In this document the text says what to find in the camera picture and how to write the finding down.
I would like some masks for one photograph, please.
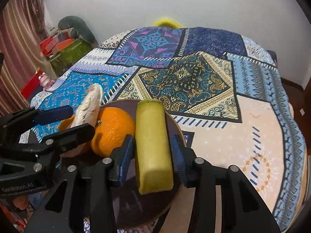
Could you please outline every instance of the curtain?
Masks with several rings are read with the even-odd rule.
[[[43,0],[9,0],[0,13],[0,52],[4,62],[0,76],[0,116],[24,109],[28,102],[20,90],[38,67],[51,78],[55,73],[40,51],[47,35]]]

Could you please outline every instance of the blue fabric patch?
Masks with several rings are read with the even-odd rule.
[[[145,27],[128,34],[107,64],[168,67],[177,49],[182,29]]]
[[[247,56],[241,35],[202,27],[189,29],[189,37],[183,55],[197,51],[204,51],[219,58],[223,57],[224,52]]]
[[[255,63],[247,57],[227,54],[227,58],[233,62],[236,92],[270,102],[282,129],[285,178],[273,216],[281,231],[284,231],[294,217],[300,196],[306,146],[304,137],[290,114],[288,96],[278,70],[265,63]]]
[[[110,98],[112,93],[115,92],[115,89],[124,81],[125,76],[128,76],[128,74],[122,74],[120,76],[106,74],[92,75],[72,71],[63,84],[58,89],[55,89],[50,96],[45,98],[39,108],[52,109],[70,105],[75,112],[87,95],[87,89],[90,85],[94,83],[101,85],[104,91],[103,100],[105,100],[106,98]],[[32,130],[40,142],[43,137],[58,132],[60,123],[50,123],[44,126],[37,125]]]

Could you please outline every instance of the white wall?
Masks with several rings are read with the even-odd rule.
[[[311,25],[295,0],[45,0],[50,20],[81,17],[101,43],[119,32],[169,16],[184,27],[230,30],[278,56],[281,76],[304,84],[311,61]]]

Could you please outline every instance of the brown plate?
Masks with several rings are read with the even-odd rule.
[[[139,100],[119,100],[105,104],[100,109],[117,107],[125,110],[136,120],[136,109]],[[169,139],[178,134],[183,138],[183,133],[175,120],[165,113],[166,126]],[[132,159],[127,180],[122,188],[112,189],[114,214],[118,229],[134,228],[155,220],[170,206],[180,188],[177,175],[174,176],[174,187],[171,191],[164,191],[140,195],[135,177],[135,159]]]

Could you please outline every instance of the table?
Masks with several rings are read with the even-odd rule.
[[[289,227],[306,188],[305,141],[278,69],[256,42],[208,28],[126,31],[89,52],[52,88],[37,94],[31,106],[76,109],[93,83],[103,87],[103,104],[161,100],[197,156],[217,166],[239,166],[281,230]],[[32,130],[41,140],[58,127]],[[193,196],[192,189],[180,191],[165,220],[159,220],[161,232],[187,232]],[[132,232],[151,232],[157,222]]]

